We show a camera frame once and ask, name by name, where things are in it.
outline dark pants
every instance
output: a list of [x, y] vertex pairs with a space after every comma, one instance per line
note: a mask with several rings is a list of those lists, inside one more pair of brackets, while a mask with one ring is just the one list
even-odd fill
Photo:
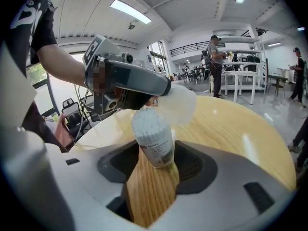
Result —
[[303, 97], [303, 79], [302, 78], [298, 78], [296, 80], [295, 88], [291, 95], [291, 98], [294, 99], [297, 95], [298, 95], [298, 100], [302, 102], [302, 97]]
[[217, 63], [210, 64], [211, 74], [214, 78], [214, 97], [218, 97], [221, 86], [222, 65]]
[[293, 140], [293, 145], [298, 146], [302, 140], [305, 141], [305, 145], [303, 146], [302, 152], [297, 158], [298, 167], [302, 167], [305, 160], [308, 158], [308, 117], [304, 121], [304, 124], [302, 125], [295, 139]]

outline ceiling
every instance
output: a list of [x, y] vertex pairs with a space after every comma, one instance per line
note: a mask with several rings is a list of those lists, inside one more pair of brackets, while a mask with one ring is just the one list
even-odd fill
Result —
[[[54, 15], [55, 36], [61, 39], [99, 33], [144, 47], [183, 27], [217, 30], [218, 25], [219, 29], [228, 29], [230, 23], [252, 23], [292, 35], [299, 26], [283, 0], [245, 0], [243, 4], [235, 0], [121, 0], [145, 13], [152, 20], [147, 25], [111, 8], [113, 1], [53, 0], [58, 7]], [[135, 25], [133, 30], [128, 29], [130, 23]]]
[[[57, 39], [94, 36], [99, 33], [107, 38], [140, 44], [149, 32], [168, 29], [159, 16], [148, 12], [149, 24], [136, 22], [135, 18], [110, 7], [114, 0], [53, 0], [58, 7], [54, 15], [53, 30]], [[135, 0], [121, 0], [140, 12], [147, 10]], [[129, 30], [130, 23], [135, 25]]]

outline white table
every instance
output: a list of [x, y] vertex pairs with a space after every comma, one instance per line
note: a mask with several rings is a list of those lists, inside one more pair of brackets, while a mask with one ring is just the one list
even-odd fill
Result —
[[280, 73], [281, 73], [282, 77], [285, 77], [285, 78], [289, 79], [289, 71], [290, 71], [289, 69], [287, 69], [287, 68], [280, 68], [280, 67], [278, 67], [277, 69], [280, 70]]
[[243, 76], [252, 76], [253, 84], [252, 84], [252, 93], [251, 93], [251, 100], [250, 104], [254, 104], [255, 99], [255, 90], [256, 90], [256, 72], [252, 71], [225, 71], [225, 95], [228, 95], [228, 76], [234, 76], [235, 77], [235, 87], [234, 87], [234, 99], [233, 101], [237, 101], [237, 90], [238, 90], [238, 77], [240, 77], [240, 95], [242, 94], [242, 78]]

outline gray floor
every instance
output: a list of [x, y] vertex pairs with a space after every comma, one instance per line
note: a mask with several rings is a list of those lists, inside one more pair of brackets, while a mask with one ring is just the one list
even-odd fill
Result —
[[[175, 81], [174, 83], [191, 88], [197, 95], [208, 96], [208, 93], [202, 93], [207, 90], [209, 84], [207, 81], [198, 80], [195, 82], [185, 82], [184, 80]], [[292, 142], [293, 138], [299, 131], [300, 127], [304, 123], [305, 117], [308, 116], [308, 108], [304, 108], [302, 105], [288, 101], [288, 98], [292, 94], [292, 85], [285, 85], [285, 98], [283, 97], [283, 90], [279, 90], [278, 97], [274, 96], [275, 88], [271, 87], [269, 93], [264, 94], [263, 91], [256, 90], [255, 101], [251, 105], [251, 91], [243, 90], [241, 96], [237, 96], [237, 103], [253, 110], [260, 116], [262, 116], [271, 126], [273, 126], [277, 132], [281, 135], [286, 144]], [[228, 96], [224, 95], [224, 90], [221, 92], [222, 98], [233, 102], [234, 91], [229, 90]]]

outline wooden tabletop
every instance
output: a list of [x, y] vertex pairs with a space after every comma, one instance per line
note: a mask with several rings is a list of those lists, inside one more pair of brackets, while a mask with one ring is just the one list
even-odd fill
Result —
[[[134, 140], [133, 110], [123, 110], [88, 131], [71, 151], [90, 150]], [[199, 143], [245, 156], [287, 189], [296, 185], [293, 161], [277, 131], [262, 117], [234, 102], [197, 96], [191, 122], [172, 126], [174, 139]], [[134, 222], [149, 227], [175, 200], [179, 175], [175, 164], [153, 168], [142, 150], [128, 182]]]

